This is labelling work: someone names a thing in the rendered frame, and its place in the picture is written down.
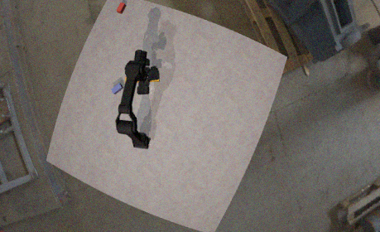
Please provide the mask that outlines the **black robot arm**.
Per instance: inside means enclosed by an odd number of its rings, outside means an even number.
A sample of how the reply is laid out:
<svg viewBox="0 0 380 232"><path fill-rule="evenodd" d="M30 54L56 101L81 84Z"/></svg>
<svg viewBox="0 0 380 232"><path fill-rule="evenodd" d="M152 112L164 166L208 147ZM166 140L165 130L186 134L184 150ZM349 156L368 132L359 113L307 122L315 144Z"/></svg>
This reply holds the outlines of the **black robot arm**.
<svg viewBox="0 0 380 232"><path fill-rule="evenodd" d="M132 139L134 147L148 149L151 140L145 133L137 131L137 118L132 112L132 102L135 94L137 82L142 79L146 72L147 52L135 51L135 60L130 60L125 67L125 75L127 76L121 104L118 106L118 116L115 119L116 130L118 133L127 134ZM156 65L147 70L147 82L160 79L159 70ZM132 121L120 120L120 114L128 114Z"/></svg>

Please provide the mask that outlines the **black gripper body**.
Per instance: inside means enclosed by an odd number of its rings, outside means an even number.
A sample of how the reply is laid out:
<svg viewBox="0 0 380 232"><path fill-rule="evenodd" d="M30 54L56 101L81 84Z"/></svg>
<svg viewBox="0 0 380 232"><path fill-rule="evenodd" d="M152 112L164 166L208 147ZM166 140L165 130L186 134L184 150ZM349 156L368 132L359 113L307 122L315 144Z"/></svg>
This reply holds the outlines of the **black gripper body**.
<svg viewBox="0 0 380 232"><path fill-rule="evenodd" d="M146 60L146 65L149 66L150 65L150 60L147 59ZM149 86L148 86L148 82L147 82L147 68L145 67L145 76L139 80L141 86L138 86L137 87L137 94L149 94Z"/></svg>

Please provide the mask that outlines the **small blue block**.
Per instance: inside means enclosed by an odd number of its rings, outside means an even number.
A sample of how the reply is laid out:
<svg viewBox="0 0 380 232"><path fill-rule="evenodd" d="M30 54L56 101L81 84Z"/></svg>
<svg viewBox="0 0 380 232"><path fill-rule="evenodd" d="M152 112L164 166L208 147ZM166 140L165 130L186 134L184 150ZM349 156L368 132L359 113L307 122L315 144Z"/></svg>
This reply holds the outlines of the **small blue block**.
<svg viewBox="0 0 380 232"><path fill-rule="evenodd" d="M114 86L111 90L113 91L113 94L117 94L122 89L123 89L122 84L118 84L118 85Z"/></svg>

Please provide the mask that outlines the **small red block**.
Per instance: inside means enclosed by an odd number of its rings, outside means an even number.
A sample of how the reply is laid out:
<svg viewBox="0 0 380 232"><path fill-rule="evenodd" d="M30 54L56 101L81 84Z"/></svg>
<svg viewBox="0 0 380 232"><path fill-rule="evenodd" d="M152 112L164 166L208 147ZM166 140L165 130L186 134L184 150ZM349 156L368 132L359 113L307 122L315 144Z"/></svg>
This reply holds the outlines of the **small red block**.
<svg viewBox="0 0 380 232"><path fill-rule="evenodd" d="M123 13L123 10L125 9L126 7L126 4L125 3L120 3L119 6L118 6L118 9L116 10L117 13Z"/></svg>

